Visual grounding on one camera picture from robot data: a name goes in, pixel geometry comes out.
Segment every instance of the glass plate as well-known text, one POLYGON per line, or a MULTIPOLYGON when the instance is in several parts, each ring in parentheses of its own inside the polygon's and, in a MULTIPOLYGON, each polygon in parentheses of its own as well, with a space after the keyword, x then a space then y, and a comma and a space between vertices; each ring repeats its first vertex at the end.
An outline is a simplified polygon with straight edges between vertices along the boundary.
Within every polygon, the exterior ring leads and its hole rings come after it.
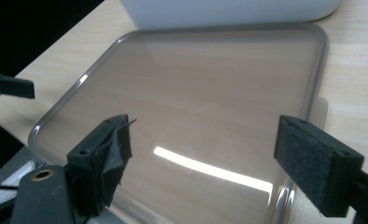
POLYGON ((279 115, 308 119, 326 42, 301 23, 130 33, 37 123, 30 149, 65 165, 125 113, 134 156, 113 208, 149 223, 278 223, 291 200, 279 115))

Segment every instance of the dark background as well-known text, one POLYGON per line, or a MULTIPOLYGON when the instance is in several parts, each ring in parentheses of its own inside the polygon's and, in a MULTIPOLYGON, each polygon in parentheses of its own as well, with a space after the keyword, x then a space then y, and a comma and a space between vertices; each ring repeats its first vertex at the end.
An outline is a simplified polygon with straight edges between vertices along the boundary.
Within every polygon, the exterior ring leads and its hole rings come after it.
MULTIPOLYGON (((0 74, 15 77, 101 2, 0 0, 0 74)), ((0 167, 21 148, 0 127, 0 167)))

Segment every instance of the brass insert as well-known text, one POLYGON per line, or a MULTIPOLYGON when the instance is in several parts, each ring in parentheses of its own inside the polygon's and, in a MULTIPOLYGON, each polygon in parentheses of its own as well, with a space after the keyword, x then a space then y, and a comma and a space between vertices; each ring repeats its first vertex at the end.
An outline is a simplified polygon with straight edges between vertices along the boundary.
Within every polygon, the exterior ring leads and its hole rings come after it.
POLYGON ((32 176, 32 181, 41 181, 50 178, 55 172, 53 170, 42 170, 32 176))

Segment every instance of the black cable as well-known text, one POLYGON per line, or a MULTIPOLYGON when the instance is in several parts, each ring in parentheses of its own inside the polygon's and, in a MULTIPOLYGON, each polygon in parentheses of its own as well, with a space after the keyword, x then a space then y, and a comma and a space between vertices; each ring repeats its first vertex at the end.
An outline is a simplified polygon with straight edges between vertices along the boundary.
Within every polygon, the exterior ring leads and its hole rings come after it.
POLYGON ((0 185, 0 189, 18 190, 18 187, 16 187, 16 186, 3 186, 3 185, 0 185))

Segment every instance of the light wood surface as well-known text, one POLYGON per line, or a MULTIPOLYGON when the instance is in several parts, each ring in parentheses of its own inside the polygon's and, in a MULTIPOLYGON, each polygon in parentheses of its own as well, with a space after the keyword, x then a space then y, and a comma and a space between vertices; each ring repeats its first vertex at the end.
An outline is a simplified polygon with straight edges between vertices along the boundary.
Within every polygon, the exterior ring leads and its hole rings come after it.
MULTIPOLYGON (((329 106, 325 131, 366 157, 368 172, 368 1, 344 0, 329 17, 315 21, 327 33, 330 50, 319 96, 329 106)), ((136 30, 118 0, 107 0, 25 68, 36 99, 0 96, 0 125, 27 144, 39 119, 121 35, 136 30)), ((297 191, 290 223, 350 223, 324 218, 297 191)))

